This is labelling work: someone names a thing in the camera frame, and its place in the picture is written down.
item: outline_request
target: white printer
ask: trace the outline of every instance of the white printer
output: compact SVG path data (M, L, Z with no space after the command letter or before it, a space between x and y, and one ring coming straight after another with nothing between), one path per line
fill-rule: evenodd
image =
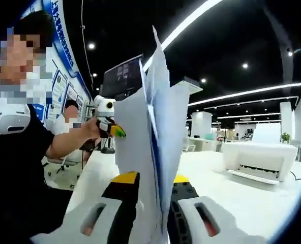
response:
M297 154L292 145L251 141L224 143L222 151L230 173L274 185L284 181Z

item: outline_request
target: white table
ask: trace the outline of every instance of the white table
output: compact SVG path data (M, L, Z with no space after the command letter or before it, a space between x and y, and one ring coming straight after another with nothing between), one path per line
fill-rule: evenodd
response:
M292 172L301 178L301 162ZM83 200L97 201L112 178L119 174L114 155L94 151L82 172L67 211ZM187 177L199 196L208 196L236 218L239 229L269 239L292 213L301 195L301 180L289 173L277 186L229 174L220 152L183 153L178 174Z
M195 151L216 151L218 141L189 137L192 144L196 145Z

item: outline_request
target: floor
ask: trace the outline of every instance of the floor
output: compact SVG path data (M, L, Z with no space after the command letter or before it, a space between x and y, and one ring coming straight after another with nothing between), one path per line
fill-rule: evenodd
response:
M78 181L77 176L81 174L81 164L65 167L64 171L60 171L58 174L56 174L59 168L60 165L58 164L48 164L44 167L44 177L47 183L51 187L57 187L64 190L73 190Z

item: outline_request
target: man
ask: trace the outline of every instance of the man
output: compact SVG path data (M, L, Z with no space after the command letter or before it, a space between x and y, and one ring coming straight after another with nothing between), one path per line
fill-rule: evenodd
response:
M52 17L38 11L8 32L7 44L0 51L0 87L26 82L26 73L52 46L53 28ZM43 127L33 106L28 107L31 119L27 128L0 135L0 243L30 243L30 237L62 224L71 192L45 184L41 160L44 156L59 159L100 137L96 119L54 136Z
M65 102L64 114L60 114L53 124L53 133L59 135L62 133L67 133L71 128L74 127L73 123L77 122L78 117L78 104L76 101L68 99ZM101 141L100 138L95 140L95 146ZM87 162L91 156L91 151L85 151L83 162ZM74 162L80 162L82 156L82 151L75 150L70 153L67 158Z

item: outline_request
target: potted plant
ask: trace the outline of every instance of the potted plant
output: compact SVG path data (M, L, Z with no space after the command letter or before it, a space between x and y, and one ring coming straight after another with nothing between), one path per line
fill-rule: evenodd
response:
M287 134L286 132L284 132L282 134L282 141L283 143L289 143L289 141L291 140L291 136L289 134Z

